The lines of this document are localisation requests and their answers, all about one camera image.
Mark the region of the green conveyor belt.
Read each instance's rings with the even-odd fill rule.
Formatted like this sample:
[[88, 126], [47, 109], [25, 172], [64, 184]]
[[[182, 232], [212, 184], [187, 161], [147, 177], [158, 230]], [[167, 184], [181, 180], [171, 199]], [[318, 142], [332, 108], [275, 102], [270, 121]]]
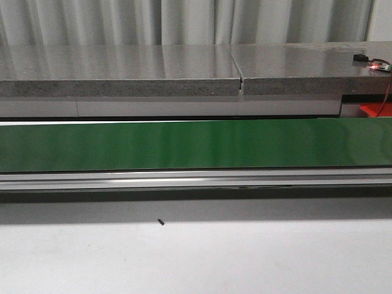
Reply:
[[1, 190], [391, 184], [390, 118], [7, 122]]

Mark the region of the grey stone countertop left slab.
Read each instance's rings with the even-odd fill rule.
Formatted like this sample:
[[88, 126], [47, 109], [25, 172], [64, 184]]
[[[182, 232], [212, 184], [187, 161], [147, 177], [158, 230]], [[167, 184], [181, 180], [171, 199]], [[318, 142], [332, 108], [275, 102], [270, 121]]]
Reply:
[[1, 47], [3, 97], [235, 96], [240, 87], [223, 45]]

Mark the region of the grey stone countertop slab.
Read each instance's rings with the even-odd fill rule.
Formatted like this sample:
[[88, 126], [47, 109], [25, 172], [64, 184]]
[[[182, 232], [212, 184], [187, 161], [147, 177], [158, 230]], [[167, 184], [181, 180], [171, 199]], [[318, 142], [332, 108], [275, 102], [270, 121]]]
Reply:
[[3, 97], [235, 96], [240, 87], [223, 45], [1, 47]]
[[390, 61], [390, 41], [237, 44], [230, 52], [244, 95], [383, 94], [389, 81], [353, 55]]

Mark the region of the grey stone countertop right slab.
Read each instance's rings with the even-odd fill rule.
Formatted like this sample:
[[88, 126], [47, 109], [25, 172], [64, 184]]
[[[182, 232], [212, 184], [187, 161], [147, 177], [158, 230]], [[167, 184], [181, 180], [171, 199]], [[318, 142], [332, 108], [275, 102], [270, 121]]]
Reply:
[[389, 81], [353, 55], [390, 61], [390, 41], [237, 44], [230, 52], [244, 95], [383, 94]]

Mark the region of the red plastic tray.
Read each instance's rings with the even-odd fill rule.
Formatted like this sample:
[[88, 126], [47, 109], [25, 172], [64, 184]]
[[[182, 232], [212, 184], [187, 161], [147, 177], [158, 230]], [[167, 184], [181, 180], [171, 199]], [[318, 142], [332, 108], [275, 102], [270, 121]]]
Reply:
[[382, 103], [361, 104], [360, 110], [370, 118], [392, 116], [391, 103], [386, 103], [385, 105], [382, 105]]

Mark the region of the small sensor circuit board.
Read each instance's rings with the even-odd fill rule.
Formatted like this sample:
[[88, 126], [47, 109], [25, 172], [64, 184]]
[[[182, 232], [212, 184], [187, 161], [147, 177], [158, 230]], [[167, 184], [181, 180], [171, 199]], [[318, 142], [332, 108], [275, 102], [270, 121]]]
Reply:
[[354, 54], [353, 62], [363, 62], [368, 66], [370, 70], [391, 72], [391, 63], [384, 59], [378, 59], [378, 58], [370, 59], [368, 56], [364, 54]]

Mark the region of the white pleated curtain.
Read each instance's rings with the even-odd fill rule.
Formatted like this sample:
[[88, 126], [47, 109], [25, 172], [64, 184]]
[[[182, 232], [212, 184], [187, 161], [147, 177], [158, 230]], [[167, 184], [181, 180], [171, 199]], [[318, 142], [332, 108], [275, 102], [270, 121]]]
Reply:
[[2, 45], [391, 39], [390, 1], [2, 1]]

